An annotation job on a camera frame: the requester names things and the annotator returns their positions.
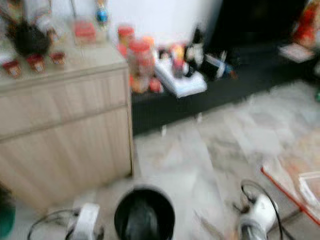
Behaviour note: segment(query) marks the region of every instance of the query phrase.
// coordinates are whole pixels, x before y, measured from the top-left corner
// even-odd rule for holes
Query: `tiled floor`
[[[253,179],[271,192],[285,216],[295,206],[261,175],[259,168],[263,161],[320,127],[320,103],[314,100],[315,92],[297,81],[203,113],[200,123],[188,118],[170,124],[165,136],[159,131],[139,135],[134,139],[134,178],[93,190],[78,197],[75,204],[100,204],[99,224],[107,229],[105,239],[116,240],[113,215],[119,200],[134,186],[149,184],[172,201],[176,214],[173,239],[219,239],[201,218],[230,239],[238,218],[231,204],[241,204],[241,180]],[[34,220],[34,214],[19,205],[16,226],[8,239],[24,239],[21,236],[26,236]],[[288,226],[293,235],[297,232],[297,239],[320,239],[317,226],[306,218],[303,224],[299,221]],[[272,239],[277,239],[277,231]]]

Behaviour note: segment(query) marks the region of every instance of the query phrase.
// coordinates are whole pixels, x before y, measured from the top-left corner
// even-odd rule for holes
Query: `electric cable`
[[[241,190],[242,190],[243,194],[248,198],[248,200],[250,200],[251,198],[248,195],[248,193],[245,191],[245,186],[254,187],[255,189],[259,190],[260,192],[262,192],[263,194],[265,194],[269,198],[269,200],[270,200],[270,202],[271,202],[271,204],[272,204],[272,206],[274,208],[276,219],[277,219],[277,222],[278,222],[279,231],[280,231],[280,240],[283,240],[284,239],[283,227],[282,227],[282,224],[281,224],[281,219],[280,219],[279,212],[278,212],[278,209],[277,209],[275,201],[271,198],[269,193],[262,186],[260,186],[258,183],[254,182],[254,181],[251,181],[251,180],[245,179],[245,180],[241,181]]]
[[[31,238],[32,233],[34,232],[34,230],[36,229],[37,226],[39,226],[41,223],[49,223],[49,222],[53,222],[53,221],[61,219],[62,217],[59,216],[58,214],[62,214],[62,213],[71,213],[74,217],[76,217],[80,213],[80,208],[59,210],[59,211],[52,212],[52,213],[40,218],[38,221],[36,221],[30,227],[30,230],[27,235],[27,240],[32,240],[32,238]]]

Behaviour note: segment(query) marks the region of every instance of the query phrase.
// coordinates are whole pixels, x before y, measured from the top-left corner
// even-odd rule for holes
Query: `white wall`
[[[96,0],[74,0],[79,15],[94,16]],[[215,0],[108,0],[110,37],[117,41],[121,23],[134,26],[136,36],[153,36],[156,45],[190,40],[197,23],[205,26]],[[52,0],[52,13],[68,17],[70,0]]]

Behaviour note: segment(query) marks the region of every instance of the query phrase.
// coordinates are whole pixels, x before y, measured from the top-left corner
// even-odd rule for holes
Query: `cabinet drawer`
[[[126,104],[125,70],[81,76],[0,97],[0,138]]]
[[[0,144],[0,182],[37,209],[130,173],[125,107]]]

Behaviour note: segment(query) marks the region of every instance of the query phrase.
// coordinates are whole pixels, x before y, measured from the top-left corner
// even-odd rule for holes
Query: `wooden cabinet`
[[[87,65],[90,50],[79,48],[78,69],[67,62],[14,84],[0,73],[0,182],[40,211],[132,173],[128,66],[100,48],[105,65]]]

